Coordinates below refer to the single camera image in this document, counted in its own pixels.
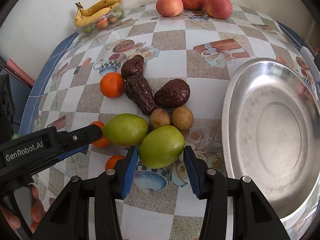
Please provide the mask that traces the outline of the person's left hand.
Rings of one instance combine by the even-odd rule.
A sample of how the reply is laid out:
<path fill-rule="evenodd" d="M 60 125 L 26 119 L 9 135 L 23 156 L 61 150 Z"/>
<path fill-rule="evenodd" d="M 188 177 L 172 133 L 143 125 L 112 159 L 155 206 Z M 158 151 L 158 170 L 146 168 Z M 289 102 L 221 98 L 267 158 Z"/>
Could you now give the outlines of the person's left hand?
<path fill-rule="evenodd" d="M 46 214 L 46 211 L 44 210 L 43 204 L 39 199 L 39 192 L 37 188 L 30 184 L 29 189 L 31 189 L 32 197 L 33 197 L 33 205 L 30 209 L 30 216 L 33 220 L 30 230 L 32 233 L 35 232 L 36 228 L 38 227 L 41 219 Z M 19 229 L 21 226 L 20 219 L 15 216 L 13 213 L 11 213 L 9 210 L 7 210 L 5 207 L 1 206 L 1 212 L 3 213 L 3 216 L 11 226 L 13 230 Z"/>

